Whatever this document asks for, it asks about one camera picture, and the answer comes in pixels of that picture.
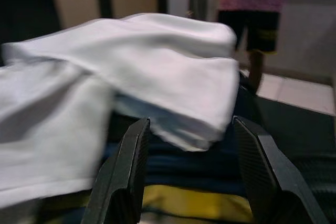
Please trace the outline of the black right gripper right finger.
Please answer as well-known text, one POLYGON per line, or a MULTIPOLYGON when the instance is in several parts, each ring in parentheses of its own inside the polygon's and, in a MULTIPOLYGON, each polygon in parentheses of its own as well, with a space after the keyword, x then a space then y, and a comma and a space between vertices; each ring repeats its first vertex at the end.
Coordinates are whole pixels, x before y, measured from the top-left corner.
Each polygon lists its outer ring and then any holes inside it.
POLYGON ((240 116, 233 125, 255 224, 329 224, 302 174, 272 136, 240 116))

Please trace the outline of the white cloth garment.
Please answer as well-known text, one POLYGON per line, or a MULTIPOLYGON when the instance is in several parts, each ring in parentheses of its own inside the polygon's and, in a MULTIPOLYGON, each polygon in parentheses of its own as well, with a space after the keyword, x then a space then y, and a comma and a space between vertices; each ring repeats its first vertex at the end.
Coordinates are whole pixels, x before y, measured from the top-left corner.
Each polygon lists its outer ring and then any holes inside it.
POLYGON ((90 188, 113 110, 209 149, 232 118, 235 43, 226 25, 147 13, 3 44, 0 209, 90 188))

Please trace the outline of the black laundry basket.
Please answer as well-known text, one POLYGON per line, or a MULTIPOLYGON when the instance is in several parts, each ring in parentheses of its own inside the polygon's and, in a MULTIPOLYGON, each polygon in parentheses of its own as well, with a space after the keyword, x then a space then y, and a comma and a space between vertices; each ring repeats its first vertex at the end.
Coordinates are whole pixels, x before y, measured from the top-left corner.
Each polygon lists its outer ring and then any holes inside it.
POLYGON ((329 224, 336 224, 336 141, 331 116, 258 97, 240 76, 236 116, 260 125, 307 182, 329 224))

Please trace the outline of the person in pink shirt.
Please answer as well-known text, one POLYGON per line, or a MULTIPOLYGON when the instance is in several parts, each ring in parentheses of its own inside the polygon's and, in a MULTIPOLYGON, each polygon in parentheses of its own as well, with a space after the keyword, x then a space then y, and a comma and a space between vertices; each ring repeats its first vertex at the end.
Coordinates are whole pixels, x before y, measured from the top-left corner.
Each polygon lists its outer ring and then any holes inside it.
POLYGON ((247 30, 248 82, 254 91, 261 82, 265 55, 276 51, 283 3, 284 0, 218 1, 218 22, 235 32, 236 47, 239 47, 243 31, 247 30))

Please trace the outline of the navy and yellow garment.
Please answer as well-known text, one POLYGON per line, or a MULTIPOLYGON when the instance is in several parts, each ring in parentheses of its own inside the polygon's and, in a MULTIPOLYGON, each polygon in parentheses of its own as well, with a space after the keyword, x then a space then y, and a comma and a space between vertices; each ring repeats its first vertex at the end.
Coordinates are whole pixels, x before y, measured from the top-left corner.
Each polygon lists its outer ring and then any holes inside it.
POLYGON ((233 129, 205 152, 149 138, 140 224, 253 224, 233 129))

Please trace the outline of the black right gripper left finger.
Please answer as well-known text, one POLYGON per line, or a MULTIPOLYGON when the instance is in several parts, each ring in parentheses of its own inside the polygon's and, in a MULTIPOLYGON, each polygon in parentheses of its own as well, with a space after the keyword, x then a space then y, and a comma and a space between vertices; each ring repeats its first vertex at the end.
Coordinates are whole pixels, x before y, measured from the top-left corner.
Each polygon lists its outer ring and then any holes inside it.
POLYGON ((146 176, 150 120, 129 126, 101 166, 80 224, 138 224, 146 176))

